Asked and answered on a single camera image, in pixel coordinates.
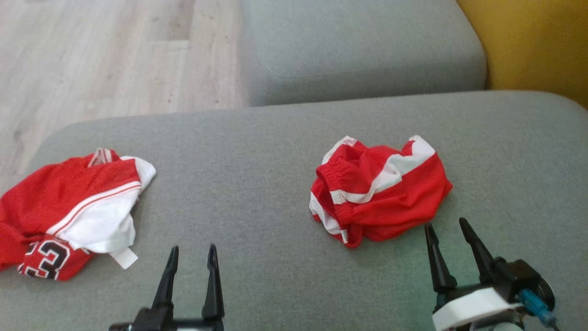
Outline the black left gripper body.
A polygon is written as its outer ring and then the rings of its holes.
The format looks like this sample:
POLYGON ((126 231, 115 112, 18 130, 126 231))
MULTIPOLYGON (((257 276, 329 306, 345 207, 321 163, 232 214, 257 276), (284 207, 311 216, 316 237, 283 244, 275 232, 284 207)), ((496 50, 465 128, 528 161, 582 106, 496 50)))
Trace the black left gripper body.
POLYGON ((225 312, 196 319, 175 319, 171 307, 143 308, 132 322, 115 323, 110 331, 223 331, 225 312))

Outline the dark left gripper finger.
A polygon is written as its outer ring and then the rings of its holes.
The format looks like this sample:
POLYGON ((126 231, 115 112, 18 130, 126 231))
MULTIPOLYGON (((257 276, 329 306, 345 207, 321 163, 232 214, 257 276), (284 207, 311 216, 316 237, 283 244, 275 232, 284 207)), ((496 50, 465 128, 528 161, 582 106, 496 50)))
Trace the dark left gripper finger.
POLYGON ((173 308, 173 293, 175 274, 178 270, 179 247, 170 250, 164 272, 153 300, 152 309, 173 308))
POLYGON ((207 266, 209 279, 206 298, 202 308, 202 318, 206 320, 222 319, 225 317, 225 307, 223 303, 221 275, 219 273, 218 252, 214 244, 211 244, 209 247, 207 266))

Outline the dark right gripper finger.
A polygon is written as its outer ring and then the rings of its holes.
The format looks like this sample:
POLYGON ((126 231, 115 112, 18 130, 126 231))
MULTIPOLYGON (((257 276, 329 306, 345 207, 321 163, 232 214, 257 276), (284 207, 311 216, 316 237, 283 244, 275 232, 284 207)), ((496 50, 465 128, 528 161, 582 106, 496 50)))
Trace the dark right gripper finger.
POLYGON ((464 235, 465 241, 470 245, 477 270, 479 271, 479 281, 481 284, 490 284, 493 279, 493 256, 489 253, 487 247, 481 241, 477 233, 473 230, 468 220, 464 217, 459 218, 459 225, 464 235))
POLYGON ((457 287, 456 279, 450 274, 439 248, 439 239, 431 223, 425 224, 425 237, 428 247, 429 267, 432 275, 433 290, 445 293, 457 287))

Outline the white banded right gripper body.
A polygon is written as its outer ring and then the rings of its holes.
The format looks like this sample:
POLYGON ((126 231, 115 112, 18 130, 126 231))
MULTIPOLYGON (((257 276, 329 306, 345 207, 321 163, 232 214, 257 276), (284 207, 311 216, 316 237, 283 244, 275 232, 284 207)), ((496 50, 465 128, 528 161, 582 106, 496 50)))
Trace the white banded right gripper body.
POLYGON ((432 320, 437 331, 522 331, 522 304, 506 283, 456 287, 434 283, 432 320))

